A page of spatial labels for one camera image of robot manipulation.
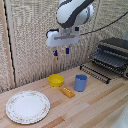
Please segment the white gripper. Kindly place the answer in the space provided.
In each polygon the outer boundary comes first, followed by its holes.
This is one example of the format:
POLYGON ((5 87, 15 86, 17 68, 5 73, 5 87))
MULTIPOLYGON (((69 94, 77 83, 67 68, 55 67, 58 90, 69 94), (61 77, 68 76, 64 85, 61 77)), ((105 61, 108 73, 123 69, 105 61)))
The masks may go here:
MULTIPOLYGON (((46 45, 49 47, 75 44, 79 41, 79 28, 71 27, 66 29, 50 29, 46 34, 46 45)), ((66 48, 66 54, 69 54, 70 48, 66 48)))

